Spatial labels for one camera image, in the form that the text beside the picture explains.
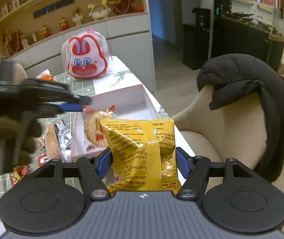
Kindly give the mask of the gloved left hand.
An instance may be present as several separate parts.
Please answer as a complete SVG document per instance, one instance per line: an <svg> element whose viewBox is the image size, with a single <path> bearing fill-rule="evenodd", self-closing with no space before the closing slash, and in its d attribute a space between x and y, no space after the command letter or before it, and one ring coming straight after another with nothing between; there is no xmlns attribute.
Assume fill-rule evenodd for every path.
<svg viewBox="0 0 284 239"><path fill-rule="evenodd" d="M16 139L22 125L16 120L0 118L0 140ZM36 145L34 138L38 138L42 134L41 125L34 119L26 133L26 138L23 142L21 155L18 166L26 166L31 163L31 155L35 153Z"/></svg>

